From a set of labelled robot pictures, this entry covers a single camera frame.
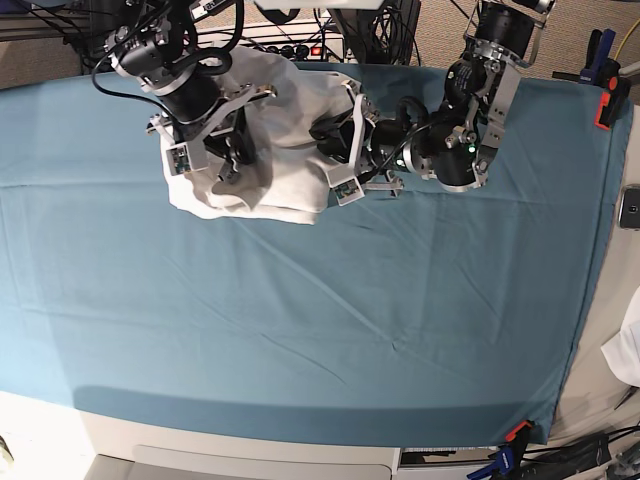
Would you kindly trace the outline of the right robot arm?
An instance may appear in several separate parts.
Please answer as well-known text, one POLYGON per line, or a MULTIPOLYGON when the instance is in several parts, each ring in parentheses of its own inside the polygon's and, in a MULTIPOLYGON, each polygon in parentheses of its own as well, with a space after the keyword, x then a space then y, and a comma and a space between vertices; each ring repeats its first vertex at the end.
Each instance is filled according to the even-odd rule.
POLYGON ((172 176, 210 169, 215 180, 233 185, 257 161, 245 107, 277 91, 244 84, 227 92, 219 85, 243 33, 244 4, 233 5, 235 27, 222 46, 198 45, 191 1, 128 1, 121 25, 106 38, 101 60, 137 80, 144 92, 139 101, 160 110, 146 130, 160 136, 172 176))

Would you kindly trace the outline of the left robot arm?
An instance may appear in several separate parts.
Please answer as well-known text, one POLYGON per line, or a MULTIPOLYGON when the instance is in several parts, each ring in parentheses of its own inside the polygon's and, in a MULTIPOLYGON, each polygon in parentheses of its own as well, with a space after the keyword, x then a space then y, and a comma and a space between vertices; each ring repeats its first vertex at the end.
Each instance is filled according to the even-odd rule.
POLYGON ((336 163, 326 178, 338 205, 368 191, 398 196, 400 172, 435 179, 452 193, 484 186, 521 71, 534 64, 553 7, 551 1, 477 2, 465 49, 446 72, 434 112, 417 97, 403 96, 394 116, 384 117, 357 82, 343 81, 350 108, 310 129, 318 150, 336 163))

